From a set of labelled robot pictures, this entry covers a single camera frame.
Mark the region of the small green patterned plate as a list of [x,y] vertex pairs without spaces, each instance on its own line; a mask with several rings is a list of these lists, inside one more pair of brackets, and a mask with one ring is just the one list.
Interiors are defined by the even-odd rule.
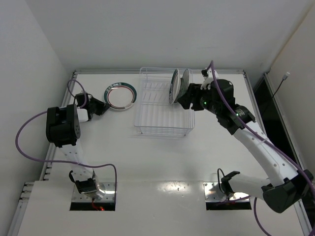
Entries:
[[182,77],[180,78],[180,89],[179,89],[177,98],[182,97],[187,92],[188,87],[189,87],[189,78],[190,78],[189,70],[186,69],[183,72]]

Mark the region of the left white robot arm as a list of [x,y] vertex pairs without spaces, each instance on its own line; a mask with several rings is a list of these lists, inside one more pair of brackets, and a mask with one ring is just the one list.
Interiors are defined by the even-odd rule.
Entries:
[[87,93],[75,96],[79,99],[78,107],[70,104],[65,107],[47,109],[46,137],[50,143],[59,148],[66,161],[70,164],[69,178],[80,194],[91,199],[100,200],[105,195],[105,186],[100,183],[94,168],[83,157],[80,144],[80,123],[90,121],[93,115],[101,116],[110,105],[95,98],[89,98]]

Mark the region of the white plate grey rim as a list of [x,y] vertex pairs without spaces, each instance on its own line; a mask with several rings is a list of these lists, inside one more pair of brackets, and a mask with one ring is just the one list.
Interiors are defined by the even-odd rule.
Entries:
[[190,80],[190,72],[189,72],[189,69],[186,69],[183,72],[182,78],[181,78],[181,86],[184,93],[187,91],[189,87],[189,84],[190,84],[189,80]]

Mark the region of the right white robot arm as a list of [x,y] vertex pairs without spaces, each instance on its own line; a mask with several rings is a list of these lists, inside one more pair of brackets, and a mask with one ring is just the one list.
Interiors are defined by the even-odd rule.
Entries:
[[284,212],[308,192],[313,193],[311,172],[301,170],[268,141],[253,114],[236,103],[233,84],[210,79],[206,70],[202,73],[202,84],[189,83],[186,75],[179,79],[177,101],[185,110],[207,110],[216,115],[221,127],[247,148],[268,176],[263,179],[232,171],[219,181],[220,191],[228,197],[242,192],[260,198],[276,213]]

